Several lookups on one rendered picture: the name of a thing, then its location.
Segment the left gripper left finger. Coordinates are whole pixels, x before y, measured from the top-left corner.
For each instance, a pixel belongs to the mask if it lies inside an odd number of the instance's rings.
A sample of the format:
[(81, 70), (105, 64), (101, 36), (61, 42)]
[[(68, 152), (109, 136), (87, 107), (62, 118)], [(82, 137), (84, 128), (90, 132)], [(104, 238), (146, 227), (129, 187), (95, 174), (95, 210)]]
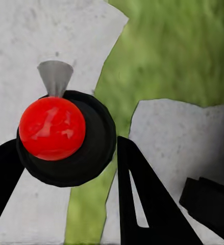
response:
[(16, 139), (0, 145), (0, 216), (25, 167), (21, 163)]

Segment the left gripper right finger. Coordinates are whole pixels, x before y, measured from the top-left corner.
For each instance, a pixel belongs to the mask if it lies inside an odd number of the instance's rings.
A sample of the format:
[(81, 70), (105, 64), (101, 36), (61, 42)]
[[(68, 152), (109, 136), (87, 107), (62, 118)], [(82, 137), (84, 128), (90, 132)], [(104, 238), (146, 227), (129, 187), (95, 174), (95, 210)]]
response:
[[(116, 148), (121, 245), (203, 245), (136, 144), (118, 136)], [(129, 170), (149, 228), (137, 225)]]

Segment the insectifuge atomizer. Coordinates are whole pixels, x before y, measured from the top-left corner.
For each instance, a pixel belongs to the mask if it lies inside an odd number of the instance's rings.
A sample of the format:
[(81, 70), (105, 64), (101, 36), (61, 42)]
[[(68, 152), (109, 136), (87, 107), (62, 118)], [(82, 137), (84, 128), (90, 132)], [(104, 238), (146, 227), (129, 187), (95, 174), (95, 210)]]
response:
[(21, 116), (16, 148), (21, 163), (41, 182), (75, 187), (106, 169), (117, 146), (116, 127), (106, 106), (92, 95), (66, 90), (73, 67), (63, 61), (38, 65), (48, 95)]

